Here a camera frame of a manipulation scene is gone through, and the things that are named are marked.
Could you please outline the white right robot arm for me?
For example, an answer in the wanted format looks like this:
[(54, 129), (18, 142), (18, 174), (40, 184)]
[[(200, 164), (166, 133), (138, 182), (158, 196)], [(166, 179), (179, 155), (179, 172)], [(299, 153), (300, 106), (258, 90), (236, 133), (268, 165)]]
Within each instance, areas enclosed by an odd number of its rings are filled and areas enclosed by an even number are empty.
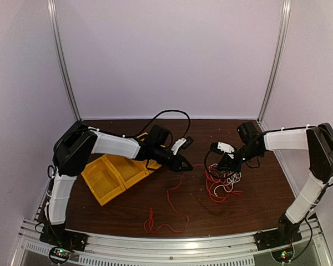
[(273, 234), (277, 244), (286, 244), (326, 190), (333, 186), (333, 127), (323, 122), (261, 132), (253, 122), (245, 122), (238, 126), (237, 132), (243, 143), (239, 149), (224, 142), (210, 145), (211, 150), (222, 155), (216, 167), (218, 171), (240, 173), (244, 164), (263, 157), (266, 152), (276, 154), (287, 177), (295, 177), (290, 167), (298, 165), (302, 186), (297, 189), (293, 203), (280, 216)]

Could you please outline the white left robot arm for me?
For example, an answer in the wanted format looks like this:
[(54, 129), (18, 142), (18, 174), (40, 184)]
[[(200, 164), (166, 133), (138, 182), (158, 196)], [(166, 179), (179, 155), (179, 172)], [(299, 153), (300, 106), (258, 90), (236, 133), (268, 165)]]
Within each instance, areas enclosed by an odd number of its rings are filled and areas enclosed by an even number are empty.
[(57, 246), (68, 242), (68, 232), (60, 226), (65, 223), (72, 186), (92, 154), (115, 155), (135, 161), (153, 160), (173, 172), (191, 171), (193, 166), (179, 152), (187, 149), (193, 139), (181, 137), (171, 147), (166, 147), (164, 144), (170, 134), (168, 129), (154, 125), (143, 137), (117, 135), (81, 121), (75, 122), (53, 147), (53, 185), (45, 210), (50, 225), (47, 237)]

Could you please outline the yellow middle bin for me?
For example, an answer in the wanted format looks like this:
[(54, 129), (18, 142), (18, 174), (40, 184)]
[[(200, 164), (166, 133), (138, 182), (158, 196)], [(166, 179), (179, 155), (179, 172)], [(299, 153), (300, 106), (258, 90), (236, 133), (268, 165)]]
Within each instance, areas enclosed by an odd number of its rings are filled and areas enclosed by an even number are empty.
[(126, 189), (131, 188), (153, 173), (153, 171), (146, 168), (146, 161), (134, 161), (114, 155), (104, 155), (103, 160)]

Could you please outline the yellow bin near front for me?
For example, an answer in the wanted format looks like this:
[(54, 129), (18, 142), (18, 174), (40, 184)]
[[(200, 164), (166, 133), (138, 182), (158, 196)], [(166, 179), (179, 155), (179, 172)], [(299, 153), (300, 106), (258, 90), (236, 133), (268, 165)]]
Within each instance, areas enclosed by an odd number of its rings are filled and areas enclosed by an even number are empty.
[(101, 206), (126, 191), (117, 170), (106, 157), (87, 164), (81, 175)]

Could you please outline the right controller board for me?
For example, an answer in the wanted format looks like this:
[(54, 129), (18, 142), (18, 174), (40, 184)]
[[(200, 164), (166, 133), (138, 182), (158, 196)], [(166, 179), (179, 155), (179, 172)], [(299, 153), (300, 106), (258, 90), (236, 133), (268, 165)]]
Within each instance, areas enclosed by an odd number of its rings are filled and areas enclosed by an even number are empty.
[(277, 263), (288, 263), (294, 256), (294, 250), (292, 248), (272, 250), (271, 256)]

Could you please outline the controller board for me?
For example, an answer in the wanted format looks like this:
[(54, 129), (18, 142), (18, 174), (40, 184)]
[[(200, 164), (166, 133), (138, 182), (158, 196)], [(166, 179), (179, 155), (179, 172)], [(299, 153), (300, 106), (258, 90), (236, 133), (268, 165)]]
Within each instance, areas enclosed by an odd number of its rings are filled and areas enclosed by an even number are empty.
[(271, 256), (277, 263), (288, 263), (294, 256), (294, 250), (292, 248), (272, 250)]
[(61, 247), (52, 247), (48, 252), (48, 258), (55, 264), (66, 263), (71, 255), (72, 252), (70, 250)]

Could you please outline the left controller board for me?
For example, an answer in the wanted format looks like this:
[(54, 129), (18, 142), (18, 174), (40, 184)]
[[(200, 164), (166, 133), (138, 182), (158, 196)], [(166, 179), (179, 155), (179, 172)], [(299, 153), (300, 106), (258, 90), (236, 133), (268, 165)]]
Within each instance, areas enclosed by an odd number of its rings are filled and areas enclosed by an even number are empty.
[(70, 250), (61, 247), (52, 247), (48, 252), (48, 258), (55, 264), (66, 263), (71, 255), (72, 252)]

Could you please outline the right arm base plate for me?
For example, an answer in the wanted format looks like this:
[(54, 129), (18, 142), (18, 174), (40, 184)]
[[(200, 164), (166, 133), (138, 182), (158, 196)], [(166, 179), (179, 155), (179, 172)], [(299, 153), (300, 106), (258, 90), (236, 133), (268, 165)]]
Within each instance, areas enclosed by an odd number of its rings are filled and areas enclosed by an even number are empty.
[(302, 236), (300, 233), (295, 233), (293, 237), (282, 237), (277, 229), (272, 229), (270, 231), (256, 232), (254, 239), (258, 250), (266, 250), (289, 245), (290, 241), (300, 241)]

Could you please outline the aluminium front rail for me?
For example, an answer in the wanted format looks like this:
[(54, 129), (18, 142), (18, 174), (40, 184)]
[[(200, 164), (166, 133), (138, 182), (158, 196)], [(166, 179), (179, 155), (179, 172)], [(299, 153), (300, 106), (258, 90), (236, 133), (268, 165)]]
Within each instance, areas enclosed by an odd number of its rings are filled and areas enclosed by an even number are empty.
[[(321, 226), (309, 220), (312, 239), (306, 251), (289, 264), (273, 256), (280, 249), (260, 250), (258, 232), (198, 238), (132, 238), (86, 233), (84, 251), (74, 251), (63, 265), (333, 265)], [(37, 221), (24, 219), (8, 265), (54, 265), (48, 259), (52, 245), (39, 241)]]

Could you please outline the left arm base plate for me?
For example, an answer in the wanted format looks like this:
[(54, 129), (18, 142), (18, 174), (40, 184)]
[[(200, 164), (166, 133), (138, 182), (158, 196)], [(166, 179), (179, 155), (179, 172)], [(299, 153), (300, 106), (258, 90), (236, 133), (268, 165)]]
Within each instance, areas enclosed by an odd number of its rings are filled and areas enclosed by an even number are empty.
[(85, 251), (88, 236), (84, 233), (69, 231), (65, 224), (45, 224), (39, 240), (53, 246), (62, 247), (67, 250)]

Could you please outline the aluminium corner post right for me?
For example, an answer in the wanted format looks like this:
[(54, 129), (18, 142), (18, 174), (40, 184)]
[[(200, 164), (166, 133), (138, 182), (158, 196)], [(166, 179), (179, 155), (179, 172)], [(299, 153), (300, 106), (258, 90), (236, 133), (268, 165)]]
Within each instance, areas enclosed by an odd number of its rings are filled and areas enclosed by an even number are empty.
[(270, 104), (271, 95), (275, 86), (276, 78), (280, 68), (281, 57), (284, 52), (284, 47), (287, 39), (289, 22), (291, 16), (291, 0), (283, 0), (281, 8), (281, 17), (279, 30), (277, 35), (277, 41), (275, 46), (275, 52), (273, 57), (273, 62), (270, 69), (270, 75), (268, 78), (265, 95), (263, 98), (263, 103), (260, 108), (257, 122), (261, 124), (264, 121), (266, 111)]

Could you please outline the aluminium corner post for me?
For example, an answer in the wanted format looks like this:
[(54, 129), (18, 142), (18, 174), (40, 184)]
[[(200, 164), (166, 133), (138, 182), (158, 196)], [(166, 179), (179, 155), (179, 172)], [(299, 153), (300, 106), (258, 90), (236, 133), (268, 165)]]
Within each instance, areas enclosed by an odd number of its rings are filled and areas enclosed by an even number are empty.
[(59, 30), (59, 21), (58, 21), (58, 16), (57, 16), (56, 1), (47, 0), (47, 7), (48, 7), (49, 20), (50, 20), (51, 28), (52, 28), (55, 50), (56, 50), (57, 59), (58, 59), (58, 65), (59, 65), (60, 73), (61, 73), (62, 80), (63, 80), (63, 85), (65, 88), (65, 92), (67, 94), (70, 108), (72, 109), (74, 119), (76, 121), (79, 121), (82, 118), (81, 118), (79, 110), (78, 110), (78, 105), (77, 105), (77, 102), (76, 102), (76, 99), (74, 96), (72, 83), (70, 80), (68, 67), (67, 67), (67, 63), (66, 63), (66, 59), (65, 59), (65, 55), (64, 55), (63, 43), (62, 43), (62, 39), (60, 36), (60, 30)]
[(276, 78), (280, 68), (281, 57), (284, 52), (284, 47), (287, 39), (289, 22), (291, 16), (291, 0), (283, 0), (281, 8), (281, 17), (279, 30), (277, 35), (277, 41), (275, 46), (275, 52), (273, 57), (273, 62), (270, 69), (270, 75), (268, 78), (265, 95), (263, 98), (263, 103), (260, 108), (257, 122), (261, 124), (264, 121), (266, 111), (270, 104), (271, 95), (275, 86)]

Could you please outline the aluminium corner post left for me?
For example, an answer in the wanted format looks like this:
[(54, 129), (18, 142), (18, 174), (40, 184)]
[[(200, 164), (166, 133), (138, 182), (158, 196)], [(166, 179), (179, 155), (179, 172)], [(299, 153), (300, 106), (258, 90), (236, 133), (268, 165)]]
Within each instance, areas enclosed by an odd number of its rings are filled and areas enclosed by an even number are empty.
[(67, 94), (70, 108), (72, 109), (74, 119), (76, 121), (79, 121), (82, 118), (81, 118), (79, 110), (78, 110), (78, 105), (77, 105), (77, 102), (76, 102), (76, 99), (74, 96), (72, 83), (70, 80), (68, 67), (67, 67), (67, 63), (66, 63), (66, 59), (65, 59), (65, 55), (64, 55), (63, 43), (62, 43), (62, 39), (60, 36), (60, 30), (59, 30), (59, 21), (58, 21), (58, 16), (57, 16), (56, 1), (47, 0), (47, 7), (48, 7), (49, 20), (50, 20), (51, 28), (52, 28), (55, 50), (56, 50), (57, 59), (58, 59), (58, 65), (59, 65), (60, 73), (61, 73), (62, 80), (63, 80), (63, 85), (65, 88), (65, 92)]

